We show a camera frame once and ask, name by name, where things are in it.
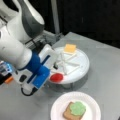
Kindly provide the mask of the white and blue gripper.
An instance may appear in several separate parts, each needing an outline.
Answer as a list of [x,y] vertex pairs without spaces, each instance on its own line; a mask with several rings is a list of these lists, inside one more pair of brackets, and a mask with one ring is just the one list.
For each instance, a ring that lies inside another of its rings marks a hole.
[[55,63],[55,51],[46,44],[39,54],[33,54],[29,64],[22,70],[15,70],[14,80],[21,86],[23,95],[33,95],[47,81],[50,69]]

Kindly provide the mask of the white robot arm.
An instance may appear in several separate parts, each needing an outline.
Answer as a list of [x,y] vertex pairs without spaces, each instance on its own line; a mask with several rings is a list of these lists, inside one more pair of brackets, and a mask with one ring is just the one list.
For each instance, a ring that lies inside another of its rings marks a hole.
[[16,82],[21,85],[23,95],[31,96],[47,81],[57,53],[49,44],[39,53],[24,45],[43,32],[44,19],[28,0],[12,1],[18,8],[18,14],[0,28],[0,60],[22,71]]

